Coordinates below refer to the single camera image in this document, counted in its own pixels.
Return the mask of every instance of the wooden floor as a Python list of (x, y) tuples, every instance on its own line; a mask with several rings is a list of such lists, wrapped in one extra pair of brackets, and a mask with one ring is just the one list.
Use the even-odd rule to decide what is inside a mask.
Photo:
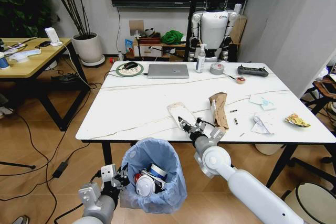
[[(89, 82), (102, 82), (104, 73), (111, 67), (109, 60), (99, 68), (85, 68)], [(65, 73), (71, 72), (70, 68), (60, 61), (56, 69), (63, 69)], [(56, 71), (44, 72), (40, 79), (48, 79), (57, 75)], [(11, 83), (0, 83), (0, 92), (7, 93), (11, 90)], [(75, 92), (52, 92), (50, 98), (60, 113), (65, 114), (75, 97)], [(88, 109), (95, 98), (91, 93), (87, 104), (74, 118), (65, 137), (48, 169), (50, 178), (60, 162), (76, 148), (84, 146), (75, 139), (75, 134), (84, 119)], [(114, 102), (103, 104), (114, 106)], [(49, 158), (60, 141), (63, 132), (60, 132), (54, 122), (37, 99), (28, 97), (17, 108), (31, 128), (34, 144)], [(320, 120), (331, 127), (327, 117), (319, 115)], [(28, 130), (24, 122), (16, 115), (0, 120), (0, 161), (17, 162), (41, 167), (45, 159), (31, 146)], [(228, 190), (226, 182), (220, 177), (207, 178), (199, 169), (194, 160), (194, 148), (191, 144), (174, 144), (179, 154), (183, 173), (187, 185), (188, 197), (181, 210), (172, 215), (146, 214), (141, 210), (124, 209), (117, 207), (112, 223), (141, 224), (141, 223), (261, 223), (245, 206), (243, 206)], [(262, 183), (266, 183), (281, 151), (272, 156), (258, 152), (253, 145), (223, 144), (231, 155), (233, 164), (245, 169), (256, 176)], [(124, 152), (129, 144), (113, 144), (113, 161), (119, 167)], [(299, 146), (295, 156), (333, 173), (332, 165), (320, 163), (320, 158), (327, 156), (327, 151), (322, 146)], [(59, 179), (50, 182), (50, 187), (57, 197), (57, 208), (48, 223), (53, 223), (54, 218), (61, 213), (73, 208), (80, 203), (77, 190), (87, 183), (93, 174), (103, 165), (103, 155), (99, 144), (90, 144), (83, 150), (73, 155), (68, 168)], [(0, 166), (0, 174), (13, 174), (27, 171), (26, 168)], [(20, 176), (0, 176), (0, 197), (11, 198), (29, 192), (37, 183), (42, 183), (46, 178), (46, 170), (42, 168), (36, 172)], [(331, 184), (317, 176), (296, 166), (286, 167), (280, 174), (271, 189), (279, 196), (286, 190), (292, 190), (300, 182), (316, 182), (331, 188)], [(46, 185), (38, 186), (29, 196), (7, 202), (0, 201), (0, 224), (12, 223), (19, 215), (30, 216), (31, 223), (44, 224), (54, 207), (54, 199), (47, 190)], [(81, 216), (82, 209), (64, 217), (59, 223), (72, 223)]]

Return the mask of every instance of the silver laptop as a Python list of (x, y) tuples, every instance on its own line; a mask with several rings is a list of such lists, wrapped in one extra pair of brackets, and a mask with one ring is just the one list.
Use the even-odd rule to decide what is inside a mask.
[(187, 79), (189, 78), (189, 73), (186, 64), (150, 64), (148, 78)]

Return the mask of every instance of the brown paper bag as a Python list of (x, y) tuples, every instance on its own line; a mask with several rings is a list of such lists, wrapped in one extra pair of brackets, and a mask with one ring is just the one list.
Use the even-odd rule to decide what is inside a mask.
[(216, 109), (214, 111), (215, 125), (219, 127), (223, 132), (229, 129), (226, 121), (226, 115), (224, 111), (224, 104), (226, 101), (227, 94), (220, 92), (209, 97), (210, 105), (213, 105), (215, 101)]

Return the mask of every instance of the marble table top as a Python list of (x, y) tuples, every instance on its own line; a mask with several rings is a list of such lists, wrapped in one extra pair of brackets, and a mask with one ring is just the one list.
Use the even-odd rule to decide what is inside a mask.
[[(111, 70), (124, 61), (117, 61)], [(149, 64), (139, 62), (148, 72)], [(86, 142), (133, 142), (146, 137), (161, 138), (170, 142), (191, 142), (181, 131), (167, 110), (167, 106), (182, 102), (195, 117), (213, 122), (209, 97), (218, 92), (227, 93), (224, 106), (228, 127), (221, 139), (225, 143), (268, 143), (268, 144), (322, 144), (335, 143), (336, 138), (288, 87), (263, 63), (243, 63), (244, 67), (265, 67), (268, 77), (245, 76), (244, 84), (226, 76), (215, 76), (209, 72), (211, 63), (206, 62), (203, 73), (195, 71), (195, 62), (155, 62), (161, 64), (187, 64), (189, 79), (148, 79), (146, 75), (129, 78), (107, 76), (87, 113), (76, 139)], [(241, 63), (226, 63), (224, 72), (239, 76), (237, 67)], [(274, 118), (274, 134), (259, 134), (251, 129), (253, 115), (263, 112), (260, 105), (249, 102), (253, 94), (272, 101), (276, 109), (268, 111)], [(284, 119), (298, 114), (309, 128), (301, 128)]]

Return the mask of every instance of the mouse pad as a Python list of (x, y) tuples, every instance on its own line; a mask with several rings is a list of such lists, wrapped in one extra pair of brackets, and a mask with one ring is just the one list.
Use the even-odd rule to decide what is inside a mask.
[(132, 76), (137, 76), (143, 72), (143, 66), (139, 63), (136, 68), (122, 69), (125, 64), (121, 64), (120, 66), (117, 67), (117, 70), (115, 72), (118, 75), (123, 76), (123, 77), (132, 77)]

